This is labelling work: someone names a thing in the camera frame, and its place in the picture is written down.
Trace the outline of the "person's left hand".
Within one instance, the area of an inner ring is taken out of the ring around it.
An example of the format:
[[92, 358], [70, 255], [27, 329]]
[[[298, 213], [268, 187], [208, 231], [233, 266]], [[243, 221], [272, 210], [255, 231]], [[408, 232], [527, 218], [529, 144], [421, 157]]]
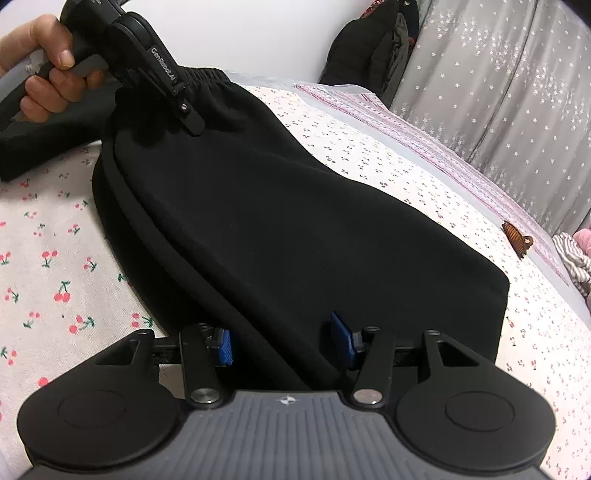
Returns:
[[87, 74], [73, 71], [73, 35], [50, 14], [39, 16], [1, 38], [1, 74], [6, 75], [18, 66], [30, 68], [19, 99], [16, 118], [20, 121], [44, 123], [106, 80], [102, 70]]

